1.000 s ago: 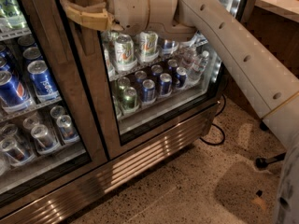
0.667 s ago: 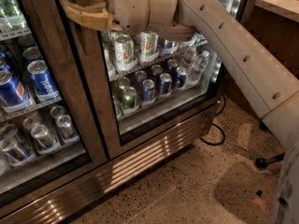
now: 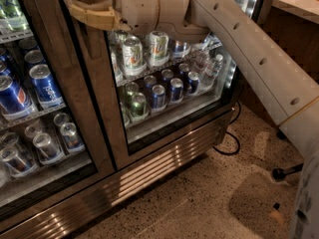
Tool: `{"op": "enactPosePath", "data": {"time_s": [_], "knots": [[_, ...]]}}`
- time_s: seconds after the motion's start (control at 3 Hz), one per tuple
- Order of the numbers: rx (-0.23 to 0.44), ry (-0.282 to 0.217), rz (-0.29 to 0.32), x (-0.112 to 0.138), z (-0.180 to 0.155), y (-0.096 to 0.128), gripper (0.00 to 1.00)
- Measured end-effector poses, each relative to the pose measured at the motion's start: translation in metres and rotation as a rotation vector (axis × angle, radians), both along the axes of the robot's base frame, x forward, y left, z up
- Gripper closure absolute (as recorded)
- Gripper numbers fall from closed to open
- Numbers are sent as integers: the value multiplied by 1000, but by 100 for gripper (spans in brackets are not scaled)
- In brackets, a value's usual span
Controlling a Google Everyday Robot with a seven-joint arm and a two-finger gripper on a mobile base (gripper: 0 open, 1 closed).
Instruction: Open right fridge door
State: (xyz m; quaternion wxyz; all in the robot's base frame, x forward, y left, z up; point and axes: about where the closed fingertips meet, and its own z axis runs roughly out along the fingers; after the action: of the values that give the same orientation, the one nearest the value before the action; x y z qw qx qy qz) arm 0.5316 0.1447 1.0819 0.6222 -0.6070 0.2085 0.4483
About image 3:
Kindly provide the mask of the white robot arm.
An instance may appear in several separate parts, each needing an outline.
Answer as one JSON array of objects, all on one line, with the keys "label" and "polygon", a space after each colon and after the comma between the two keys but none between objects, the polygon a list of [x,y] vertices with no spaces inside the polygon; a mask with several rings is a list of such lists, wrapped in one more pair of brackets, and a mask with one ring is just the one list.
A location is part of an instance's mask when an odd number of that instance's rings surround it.
[{"label": "white robot arm", "polygon": [[319,239],[319,87],[234,0],[64,0],[100,30],[198,43],[214,32],[273,121],[304,158],[289,239]]}]

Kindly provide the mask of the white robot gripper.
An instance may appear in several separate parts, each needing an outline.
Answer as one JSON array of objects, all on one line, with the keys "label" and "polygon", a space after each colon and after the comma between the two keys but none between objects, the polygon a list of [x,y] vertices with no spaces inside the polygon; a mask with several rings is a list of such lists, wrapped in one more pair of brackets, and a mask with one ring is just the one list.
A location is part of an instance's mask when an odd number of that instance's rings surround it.
[{"label": "white robot gripper", "polygon": [[159,0],[63,0],[71,16],[100,30],[124,30],[148,34],[156,28]]}]

